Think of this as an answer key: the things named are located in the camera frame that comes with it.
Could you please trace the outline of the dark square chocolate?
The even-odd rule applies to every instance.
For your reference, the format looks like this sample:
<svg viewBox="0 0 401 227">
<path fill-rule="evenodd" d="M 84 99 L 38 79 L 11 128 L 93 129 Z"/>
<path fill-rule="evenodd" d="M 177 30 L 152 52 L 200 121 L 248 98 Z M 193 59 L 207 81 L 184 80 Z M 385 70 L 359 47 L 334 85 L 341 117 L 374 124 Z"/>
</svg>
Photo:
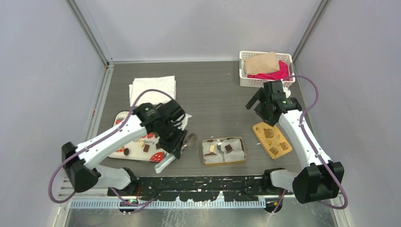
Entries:
<svg viewBox="0 0 401 227">
<path fill-rule="evenodd" d="M 226 150 L 226 153 L 230 153 L 231 151 L 233 151 L 233 148 L 231 147 L 231 145 L 226 145 L 225 150 Z"/>
</svg>

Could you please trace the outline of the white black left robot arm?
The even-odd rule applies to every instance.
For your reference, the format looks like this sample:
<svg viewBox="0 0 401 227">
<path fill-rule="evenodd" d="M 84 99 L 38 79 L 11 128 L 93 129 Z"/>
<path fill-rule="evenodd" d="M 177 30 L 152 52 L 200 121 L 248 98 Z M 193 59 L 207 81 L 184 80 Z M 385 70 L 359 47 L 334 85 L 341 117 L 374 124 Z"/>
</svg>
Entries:
<svg viewBox="0 0 401 227">
<path fill-rule="evenodd" d="M 61 148 L 62 167 L 74 191 L 81 193 L 101 186 L 133 195 L 138 182 L 130 169 L 110 168 L 100 163 L 117 149 L 149 133 L 156 133 L 160 147 L 179 159 L 187 134 L 181 123 L 184 118 L 185 111 L 175 100 L 156 106 L 145 103 L 99 136 L 78 145 L 65 143 Z"/>
</svg>

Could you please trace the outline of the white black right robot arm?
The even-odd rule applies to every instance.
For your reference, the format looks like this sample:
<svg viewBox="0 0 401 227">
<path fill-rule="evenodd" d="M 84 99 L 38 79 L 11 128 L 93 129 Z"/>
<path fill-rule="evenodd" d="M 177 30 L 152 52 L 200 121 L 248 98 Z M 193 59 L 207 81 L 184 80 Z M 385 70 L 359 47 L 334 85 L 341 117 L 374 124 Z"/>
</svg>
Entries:
<svg viewBox="0 0 401 227">
<path fill-rule="evenodd" d="M 325 154 L 296 98 L 286 97 L 281 81 L 265 82 L 245 106 L 253 108 L 268 125 L 278 124 L 288 135 L 301 165 L 300 173 L 270 169 L 264 173 L 263 190 L 275 194 L 280 188 L 292 192 L 298 202 L 321 202 L 336 198 L 343 189 L 344 167 Z"/>
</svg>

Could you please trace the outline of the gold bear print lid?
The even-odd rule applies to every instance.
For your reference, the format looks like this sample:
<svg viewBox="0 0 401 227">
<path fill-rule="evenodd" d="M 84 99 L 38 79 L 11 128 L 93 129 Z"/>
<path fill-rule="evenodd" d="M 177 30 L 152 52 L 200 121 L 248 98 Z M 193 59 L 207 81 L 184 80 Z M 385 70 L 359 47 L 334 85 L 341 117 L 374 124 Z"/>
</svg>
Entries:
<svg viewBox="0 0 401 227">
<path fill-rule="evenodd" d="M 270 126 L 265 122 L 260 122 L 252 127 L 252 131 L 272 159 L 280 158 L 293 150 L 277 126 Z"/>
</svg>

